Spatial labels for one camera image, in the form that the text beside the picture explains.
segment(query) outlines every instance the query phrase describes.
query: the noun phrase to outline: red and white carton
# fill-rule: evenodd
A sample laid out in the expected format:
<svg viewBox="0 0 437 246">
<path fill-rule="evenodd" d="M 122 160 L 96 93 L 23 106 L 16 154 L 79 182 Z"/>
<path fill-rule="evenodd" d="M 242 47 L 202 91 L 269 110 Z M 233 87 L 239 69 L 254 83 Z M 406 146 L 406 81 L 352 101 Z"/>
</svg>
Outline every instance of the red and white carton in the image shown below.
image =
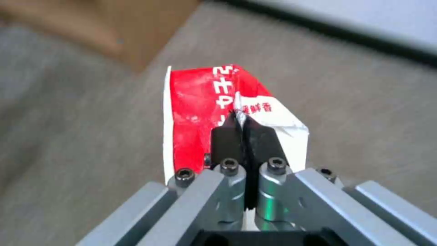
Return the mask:
<svg viewBox="0 0 437 246">
<path fill-rule="evenodd" d="M 166 183 L 175 170 L 200 173 L 210 153 L 211 130 L 235 110 L 275 129 L 293 172 L 305 169 L 308 128 L 251 74 L 238 65 L 172 71 L 164 95 L 163 165 Z"/>
</svg>

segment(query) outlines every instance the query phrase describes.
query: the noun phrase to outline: brown box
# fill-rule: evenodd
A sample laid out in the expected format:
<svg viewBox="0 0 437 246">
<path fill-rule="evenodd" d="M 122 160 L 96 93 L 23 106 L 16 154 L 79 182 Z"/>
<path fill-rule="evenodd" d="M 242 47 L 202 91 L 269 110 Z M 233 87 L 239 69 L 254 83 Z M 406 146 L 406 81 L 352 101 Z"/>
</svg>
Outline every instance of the brown box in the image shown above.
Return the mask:
<svg viewBox="0 0 437 246">
<path fill-rule="evenodd" d="M 0 0 L 0 14 L 146 67 L 198 0 Z"/>
</svg>

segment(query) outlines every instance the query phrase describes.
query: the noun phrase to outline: screw head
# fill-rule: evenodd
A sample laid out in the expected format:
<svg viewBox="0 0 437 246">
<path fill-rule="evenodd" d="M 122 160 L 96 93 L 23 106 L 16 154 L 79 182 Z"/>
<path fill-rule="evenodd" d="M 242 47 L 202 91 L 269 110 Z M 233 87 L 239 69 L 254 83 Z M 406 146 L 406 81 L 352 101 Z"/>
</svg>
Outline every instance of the screw head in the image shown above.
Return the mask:
<svg viewBox="0 0 437 246">
<path fill-rule="evenodd" d="M 177 186 L 187 188 L 194 181 L 194 172 L 189 168 L 181 168 L 174 174 Z"/>
<path fill-rule="evenodd" d="M 280 157 L 272 157 L 267 161 L 267 170 L 275 175 L 285 174 L 287 162 Z"/>
<path fill-rule="evenodd" d="M 203 165 L 206 167 L 211 166 L 211 154 L 210 153 L 205 153 L 203 155 Z"/>
<path fill-rule="evenodd" d="M 329 180 L 330 182 L 334 183 L 335 179 L 337 178 L 337 174 L 335 174 L 333 171 L 327 168 L 318 168 L 317 171 L 325 177 L 325 179 Z"/>
<path fill-rule="evenodd" d="M 238 173 L 238 161 L 234 158 L 225 158 L 220 163 L 220 172 L 226 176 L 235 176 Z"/>
</svg>

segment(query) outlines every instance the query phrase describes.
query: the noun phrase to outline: hex socket screw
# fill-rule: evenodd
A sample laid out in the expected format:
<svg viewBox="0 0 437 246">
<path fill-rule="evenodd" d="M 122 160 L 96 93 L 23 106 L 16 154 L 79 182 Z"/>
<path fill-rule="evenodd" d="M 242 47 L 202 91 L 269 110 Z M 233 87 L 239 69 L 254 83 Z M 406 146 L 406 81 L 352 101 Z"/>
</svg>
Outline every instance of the hex socket screw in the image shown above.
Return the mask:
<svg viewBox="0 0 437 246">
<path fill-rule="evenodd" d="M 225 158 L 220 163 L 220 172 L 225 176 L 235 176 L 238 173 L 238 161 L 234 158 Z"/>
<path fill-rule="evenodd" d="M 280 157 L 272 157 L 267 161 L 267 171 L 274 175 L 285 174 L 287 162 Z"/>
<path fill-rule="evenodd" d="M 187 188 L 194 178 L 194 171 L 189 168 L 181 168 L 174 174 L 176 185 L 182 188 Z"/>
</svg>

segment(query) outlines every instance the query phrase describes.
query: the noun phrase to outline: floor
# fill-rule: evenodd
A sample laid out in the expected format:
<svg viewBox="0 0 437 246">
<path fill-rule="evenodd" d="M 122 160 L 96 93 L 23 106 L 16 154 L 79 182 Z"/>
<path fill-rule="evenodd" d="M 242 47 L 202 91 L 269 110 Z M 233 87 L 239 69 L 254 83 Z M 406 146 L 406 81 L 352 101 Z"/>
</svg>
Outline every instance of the floor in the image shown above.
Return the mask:
<svg viewBox="0 0 437 246">
<path fill-rule="evenodd" d="M 310 129 L 307 166 L 373 179 L 437 216 L 437 71 L 205 2 L 142 74 L 12 25 L 0 29 L 0 245 L 73 245 L 163 180 L 167 65 L 236 63 Z"/>
</svg>

